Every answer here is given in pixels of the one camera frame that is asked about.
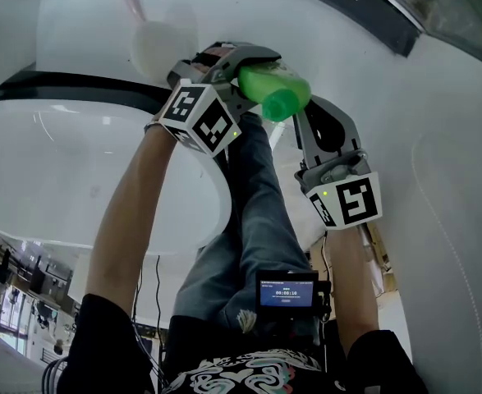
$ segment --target green bottle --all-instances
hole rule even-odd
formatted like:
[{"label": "green bottle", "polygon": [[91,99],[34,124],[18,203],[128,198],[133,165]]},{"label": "green bottle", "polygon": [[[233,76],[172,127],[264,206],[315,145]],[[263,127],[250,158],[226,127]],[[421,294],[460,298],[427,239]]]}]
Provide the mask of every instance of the green bottle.
[{"label": "green bottle", "polygon": [[297,114],[312,97],[308,82],[282,62],[241,67],[238,82],[250,101],[263,105],[263,117],[270,121],[284,121]]}]

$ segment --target small screen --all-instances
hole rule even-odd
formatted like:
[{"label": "small screen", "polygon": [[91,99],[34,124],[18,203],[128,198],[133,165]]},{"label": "small screen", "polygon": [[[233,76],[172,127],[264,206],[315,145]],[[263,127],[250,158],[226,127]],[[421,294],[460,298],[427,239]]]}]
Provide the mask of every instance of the small screen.
[{"label": "small screen", "polygon": [[262,306],[310,307],[313,297],[313,282],[260,282]]}]

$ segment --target black shirt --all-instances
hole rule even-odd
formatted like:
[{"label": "black shirt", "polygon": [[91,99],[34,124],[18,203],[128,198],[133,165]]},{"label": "black shirt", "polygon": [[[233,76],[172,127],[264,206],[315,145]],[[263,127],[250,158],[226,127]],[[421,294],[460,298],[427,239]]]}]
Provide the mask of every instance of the black shirt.
[{"label": "black shirt", "polygon": [[[369,332],[357,340],[344,373],[332,367],[321,372],[308,352],[278,343],[173,317],[163,366],[171,384],[163,392],[427,392],[389,331]],[[154,392],[150,370],[127,314],[104,298],[85,296],[58,393]]]}]

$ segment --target leg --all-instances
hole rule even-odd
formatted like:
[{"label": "leg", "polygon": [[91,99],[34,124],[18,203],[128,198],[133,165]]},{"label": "leg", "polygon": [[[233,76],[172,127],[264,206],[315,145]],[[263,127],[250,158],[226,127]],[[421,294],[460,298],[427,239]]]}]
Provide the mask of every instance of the leg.
[{"label": "leg", "polygon": [[[230,144],[228,153],[232,190],[241,218],[243,251],[240,274],[244,287],[232,297],[221,314],[223,325],[231,328],[240,327],[237,315],[242,309],[255,311],[255,275],[258,270],[311,270],[284,205],[261,119],[246,114],[239,125],[242,135]],[[255,332],[268,334],[272,327],[259,320]],[[317,338],[313,319],[296,321],[293,329],[297,335]]]},{"label": "leg", "polygon": [[[225,158],[219,166],[228,178]],[[242,245],[235,200],[232,215],[224,232],[197,254],[184,284],[177,294],[173,315],[214,321],[233,295],[242,287],[239,261]]]}]

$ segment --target black sleeve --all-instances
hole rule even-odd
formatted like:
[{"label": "black sleeve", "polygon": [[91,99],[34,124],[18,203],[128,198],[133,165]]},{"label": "black sleeve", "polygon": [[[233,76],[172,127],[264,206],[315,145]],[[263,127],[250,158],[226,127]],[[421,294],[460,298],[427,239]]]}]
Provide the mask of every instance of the black sleeve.
[{"label": "black sleeve", "polygon": [[139,348],[124,310],[100,296],[84,296],[58,394],[154,393],[150,371],[151,362]]},{"label": "black sleeve", "polygon": [[381,387],[377,392],[391,394],[426,393],[393,332],[368,332],[352,345],[347,358],[347,385],[350,392],[364,392],[367,387]]}]

